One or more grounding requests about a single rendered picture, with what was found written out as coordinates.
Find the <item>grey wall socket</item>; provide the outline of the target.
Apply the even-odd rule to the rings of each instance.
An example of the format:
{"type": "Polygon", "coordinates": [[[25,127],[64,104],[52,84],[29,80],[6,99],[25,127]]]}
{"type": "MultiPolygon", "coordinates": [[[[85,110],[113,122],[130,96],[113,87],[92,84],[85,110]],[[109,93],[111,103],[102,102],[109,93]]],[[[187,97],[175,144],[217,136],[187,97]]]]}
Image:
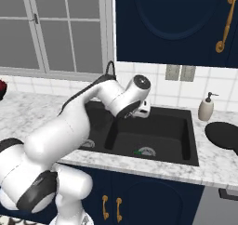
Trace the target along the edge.
{"type": "Polygon", "coordinates": [[[179,79],[179,65],[167,64],[165,71],[165,79],[171,81],[178,81],[179,79]]]}
{"type": "Polygon", "coordinates": [[[195,76],[195,66],[183,65],[181,68],[180,80],[184,82],[192,82],[195,76]]]}

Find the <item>black pan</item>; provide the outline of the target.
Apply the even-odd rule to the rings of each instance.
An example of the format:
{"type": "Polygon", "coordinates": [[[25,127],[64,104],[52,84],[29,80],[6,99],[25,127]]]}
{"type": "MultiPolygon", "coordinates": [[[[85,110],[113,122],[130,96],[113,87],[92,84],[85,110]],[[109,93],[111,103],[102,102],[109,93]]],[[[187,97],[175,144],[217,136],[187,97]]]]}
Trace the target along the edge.
{"type": "Polygon", "coordinates": [[[238,156],[238,126],[213,122],[205,126],[206,137],[221,149],[233,150],[238,156]]]}

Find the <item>beige soap dispenser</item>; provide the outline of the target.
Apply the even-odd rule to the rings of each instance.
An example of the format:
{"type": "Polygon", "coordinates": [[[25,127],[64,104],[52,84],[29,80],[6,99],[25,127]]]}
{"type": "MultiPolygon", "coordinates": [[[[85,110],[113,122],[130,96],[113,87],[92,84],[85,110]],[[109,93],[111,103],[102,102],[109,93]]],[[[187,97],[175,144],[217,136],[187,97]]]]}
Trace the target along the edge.
{"type": "Polygon", "coordinates": [[[207,97],[203,99],[199,105],[198,118],[201,121],[207,122],[211,118],[214,111],[214,101],[211,99],[212,96],[214,96],[214,93],[209,92],[207,97]]]}

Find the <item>wide navy base cupboard door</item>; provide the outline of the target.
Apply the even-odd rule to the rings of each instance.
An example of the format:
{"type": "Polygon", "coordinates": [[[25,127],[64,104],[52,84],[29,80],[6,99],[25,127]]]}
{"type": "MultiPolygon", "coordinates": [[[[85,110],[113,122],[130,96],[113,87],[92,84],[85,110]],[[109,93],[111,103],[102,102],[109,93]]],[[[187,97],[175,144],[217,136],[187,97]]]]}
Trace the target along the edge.
{"type": "Polygon", "coordinates": [[[112,172],[114,225],[192,225],[204,186],[112,172]],[[122,198],[117,223],[116,198],[122,198]]]}

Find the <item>dark bowl with red fruit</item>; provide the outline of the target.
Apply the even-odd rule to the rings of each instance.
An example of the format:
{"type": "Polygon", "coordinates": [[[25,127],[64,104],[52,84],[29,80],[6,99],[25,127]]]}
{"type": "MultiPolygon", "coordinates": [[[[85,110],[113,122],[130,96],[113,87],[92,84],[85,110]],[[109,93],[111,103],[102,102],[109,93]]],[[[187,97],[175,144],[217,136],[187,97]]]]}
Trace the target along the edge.
{"type": "Polygon", "coordinates": [[[6,92],[7,92],[7,83],[3,80],[0,80],[0,100],[3,99],[6,92]]]}

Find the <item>black kitchen sink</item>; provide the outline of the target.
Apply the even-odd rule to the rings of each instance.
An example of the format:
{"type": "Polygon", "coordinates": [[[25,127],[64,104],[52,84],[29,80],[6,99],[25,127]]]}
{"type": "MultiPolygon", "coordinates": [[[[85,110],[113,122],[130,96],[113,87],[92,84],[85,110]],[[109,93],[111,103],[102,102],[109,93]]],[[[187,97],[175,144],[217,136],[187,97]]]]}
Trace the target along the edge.
{"type": "Polygon", "coordinates": [[[115,119],[99,101],[86,104],[90,122],[85,151],[198,166],[192,114],[152,107],[146,118],[115,119]]]}

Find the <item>grey framed window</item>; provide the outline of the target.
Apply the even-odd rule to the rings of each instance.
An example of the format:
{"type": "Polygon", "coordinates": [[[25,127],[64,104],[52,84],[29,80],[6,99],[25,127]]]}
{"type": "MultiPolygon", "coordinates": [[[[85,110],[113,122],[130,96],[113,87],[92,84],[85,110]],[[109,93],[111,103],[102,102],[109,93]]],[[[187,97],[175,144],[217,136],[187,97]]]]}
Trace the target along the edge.
{"type": "Polygon", "coordinates": [[[0,0],[0,74],[93,81],[112,59],[112,0],[0,0]]]}

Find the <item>black sink tap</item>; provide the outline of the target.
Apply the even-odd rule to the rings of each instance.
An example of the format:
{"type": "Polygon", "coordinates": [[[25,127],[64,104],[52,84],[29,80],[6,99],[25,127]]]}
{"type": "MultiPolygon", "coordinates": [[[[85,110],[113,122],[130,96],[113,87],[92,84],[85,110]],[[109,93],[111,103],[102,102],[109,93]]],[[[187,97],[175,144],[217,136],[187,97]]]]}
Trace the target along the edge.
{"type": "Polygon", "coordinates": [[[106,73],[105,74],[109,74],[109,70],[112,68],[112,75],[114,78],[116,78],[116,74],[115,74],[115,67],[114,67],[114,62],[112,60],[110,60],[107,64],[106,67],[106,73]]]}

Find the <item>narrow navy base cupboard door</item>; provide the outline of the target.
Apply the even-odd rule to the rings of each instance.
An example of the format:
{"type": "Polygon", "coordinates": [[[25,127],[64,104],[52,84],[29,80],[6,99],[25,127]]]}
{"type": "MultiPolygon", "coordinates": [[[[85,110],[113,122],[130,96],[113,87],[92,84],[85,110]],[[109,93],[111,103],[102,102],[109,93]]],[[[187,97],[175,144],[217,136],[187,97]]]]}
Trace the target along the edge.
{"type": "Polygon", "coordinates": [[[106,170],[89,168],[85,166],[75,165],[74,168],[82,170],[93,179],[93,188],[86,199],[82,201],[83,207],[89,216],[93,219],[94,225],[112,225],[112,190],[110,173],[106,170]],[[108,196],[106,210],[109,218],[104,220],[102,215],[102,196],[108,196]]]}

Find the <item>grey dishwasher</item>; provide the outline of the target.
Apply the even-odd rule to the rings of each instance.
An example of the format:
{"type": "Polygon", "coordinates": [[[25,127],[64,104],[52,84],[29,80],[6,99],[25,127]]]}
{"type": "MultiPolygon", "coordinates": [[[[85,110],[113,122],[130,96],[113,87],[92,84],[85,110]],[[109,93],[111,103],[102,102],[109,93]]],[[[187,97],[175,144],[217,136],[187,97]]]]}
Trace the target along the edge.
{"type": "MultiPolygon", "coordinates": [[[[192,225],[238,225],[238,201],[221,199],[219,188],[206,186],[192,225]]],[[[238,196],[238,191],[227,190],[238,196]]]]}

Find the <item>navy wall cupboard door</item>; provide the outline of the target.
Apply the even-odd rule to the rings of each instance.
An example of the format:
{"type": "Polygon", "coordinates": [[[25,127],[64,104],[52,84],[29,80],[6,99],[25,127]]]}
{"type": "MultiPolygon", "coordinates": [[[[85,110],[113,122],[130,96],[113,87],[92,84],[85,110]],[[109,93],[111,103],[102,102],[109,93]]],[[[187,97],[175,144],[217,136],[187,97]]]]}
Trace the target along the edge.
{"type": "Polygon", "coordinates": [[[119,61],[238,68],[238,0],[221,53],[227,0],[115,0],[119,61]]]}

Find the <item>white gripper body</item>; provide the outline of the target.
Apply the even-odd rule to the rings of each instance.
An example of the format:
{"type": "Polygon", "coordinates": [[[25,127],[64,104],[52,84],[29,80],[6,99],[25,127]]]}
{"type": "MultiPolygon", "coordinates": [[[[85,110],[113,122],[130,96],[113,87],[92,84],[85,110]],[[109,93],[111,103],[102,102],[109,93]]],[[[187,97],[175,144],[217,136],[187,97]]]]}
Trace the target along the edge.
{"type": "Polygon", "coordinates": [[[145,99],[140,107],[133,114],[134,117],[147,118],[150,115],[151,103],[148,99],[145,99]]]}

